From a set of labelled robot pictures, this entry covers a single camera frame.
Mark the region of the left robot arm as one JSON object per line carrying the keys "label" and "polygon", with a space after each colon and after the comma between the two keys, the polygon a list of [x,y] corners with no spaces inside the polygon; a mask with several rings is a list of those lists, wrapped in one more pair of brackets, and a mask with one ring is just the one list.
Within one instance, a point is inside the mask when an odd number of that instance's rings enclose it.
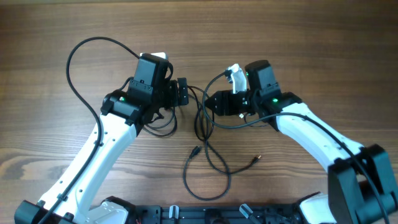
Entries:
{"label": "left robot arm", "polygon": [[166,75],[173,66],[164,52],[141,53],[127,91],[106,95],[87,142],[58,182],[37,203],[18,206],[16,223],[136,223],[135,205],[117,197],[91,208],[93,199],[123,151],[161,108],[187,104],[187,82]]}

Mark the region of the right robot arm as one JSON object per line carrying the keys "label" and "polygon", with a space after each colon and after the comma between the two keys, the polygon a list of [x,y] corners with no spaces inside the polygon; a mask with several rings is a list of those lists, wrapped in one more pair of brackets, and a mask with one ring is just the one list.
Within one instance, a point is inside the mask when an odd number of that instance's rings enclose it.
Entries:
{"label": "right robot arm", "polygon": [[318,118],[292,92],[282,92],[267,60],[222,76],[231,90],[204,96],[206,110],[218,116],[257,114],[261,122],[292,138],[325,169],[327,194],[315,194],[298,205],[305,223],[389,222],[397,211],[397,182],[388,153],[378,144],[364,147]]}

